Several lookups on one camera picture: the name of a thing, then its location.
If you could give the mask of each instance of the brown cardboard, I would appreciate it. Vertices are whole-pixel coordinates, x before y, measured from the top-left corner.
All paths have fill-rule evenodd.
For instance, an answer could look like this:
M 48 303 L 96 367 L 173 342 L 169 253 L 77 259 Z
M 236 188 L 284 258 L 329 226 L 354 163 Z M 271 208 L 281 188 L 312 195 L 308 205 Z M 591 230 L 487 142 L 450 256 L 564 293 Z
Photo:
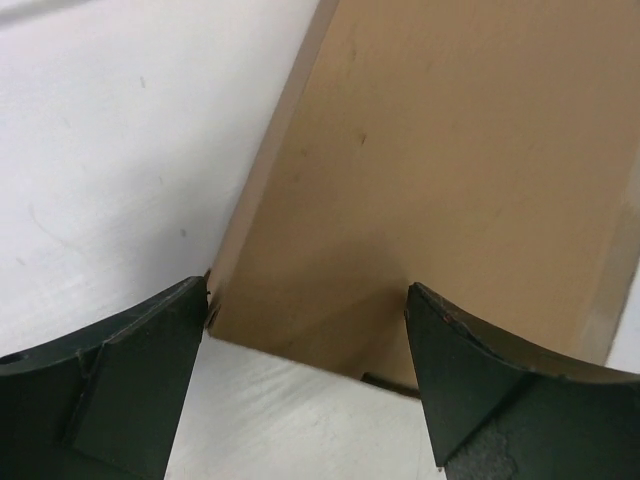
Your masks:
M 638 25 L 632 1 L 342 0 L 215 335 L 413 382 L 421 281 L 603 362 L 640 244 Z
M 253 217 L 262 199 L 269 173 L 291 123 L 295 107 L 315 62 L 316 56 L 331 22 L 338 0 L 318 0 L 318 6 L 309 24 L 289 78 L 273 112 L 269 127 L 260 144 L 247 182 L 218 250 L 215 264 L 207 272 L 207 285 L 211 291 L 212 311 L 219 307 L 228 286 L 233 269 L 240 256 L 242 245 L 249 233 Z

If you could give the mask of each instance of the black plastic piece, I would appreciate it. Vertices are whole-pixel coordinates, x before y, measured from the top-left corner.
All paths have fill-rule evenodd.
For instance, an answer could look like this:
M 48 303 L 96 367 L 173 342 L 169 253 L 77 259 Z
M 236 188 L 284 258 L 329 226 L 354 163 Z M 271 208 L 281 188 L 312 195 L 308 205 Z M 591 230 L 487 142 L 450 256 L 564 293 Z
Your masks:
M 421 284 L 405 317 L 449 480 L 640 478 L 640 376 L 541 348 Z
M 206 316 L 193 277 L 0 359 L 0 478 L 163 478 Z

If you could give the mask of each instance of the curved plastic part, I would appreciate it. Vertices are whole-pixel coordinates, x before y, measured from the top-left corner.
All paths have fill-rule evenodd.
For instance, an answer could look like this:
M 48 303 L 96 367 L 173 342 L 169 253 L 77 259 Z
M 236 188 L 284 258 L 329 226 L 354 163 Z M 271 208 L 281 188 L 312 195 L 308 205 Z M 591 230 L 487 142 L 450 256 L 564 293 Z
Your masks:
M 640 376 L 541 348 L 421 284 L 405 318 L 447 478 L 640 478 Z
M 0 478 L 163 478 L 207 316 L 203 278 L 0 359 Z

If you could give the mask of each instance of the white surface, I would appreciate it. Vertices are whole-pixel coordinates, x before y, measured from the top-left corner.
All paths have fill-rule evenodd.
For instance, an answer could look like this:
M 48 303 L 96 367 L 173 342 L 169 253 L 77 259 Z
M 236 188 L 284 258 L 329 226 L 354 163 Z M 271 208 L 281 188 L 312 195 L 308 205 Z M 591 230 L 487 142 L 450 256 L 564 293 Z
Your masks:
M 166 478 L 446 477 L 417 400 L 205 336 Z
M 626 217 L 638 222 L 640 219 L 640 150 L 629 175 L 629 183 L 623 198 Z M 636 231 L 632 224 L 630 232 Z M 627 302 L 620 315 L 618 330 L 613 339 L 607 366 L 617 370 L 640 373 L 640 265 L 627 296 Z
M 317 3 L 0 4 L 0 356 L 211 266 Z
M 631 284 L 627 305 L 613 340 L 607 366 L 640 373 L 640 275 Z

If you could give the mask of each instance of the scratch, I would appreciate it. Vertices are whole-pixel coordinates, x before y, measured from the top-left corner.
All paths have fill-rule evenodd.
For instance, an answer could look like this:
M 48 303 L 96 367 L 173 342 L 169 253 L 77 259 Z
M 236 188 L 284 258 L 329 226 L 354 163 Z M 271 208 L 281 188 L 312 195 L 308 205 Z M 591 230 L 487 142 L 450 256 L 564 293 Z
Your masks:
M 51 232 L 50 230 L 48 230 L 44 225 L 42 225 L 38 219 L 36 218 L 36 211 L 35 208 L 33 206 L 33 203 L 29 204 L 29 216 L 31 217 L 31 220 L 33 220 L 33 223 L 36 224 L 36 226 L 44 233 L 46 233 L 49 237 L 51 237 L 52 239 L 54 239 L 56 242 L 58 242 L 60 245 L 62 245 L 65 248 L 69 248 L 71 250 L 75 250 L 76 252 L 78 252 L 79 254 L 82 254 L 82 251 L 80 250 L 80 248 L 78 248 L 76 245 L 74 245 L 73 243 L 65 240 L 64 238 L 60 238 L 59 236 L 57 236 L 55 233 Z

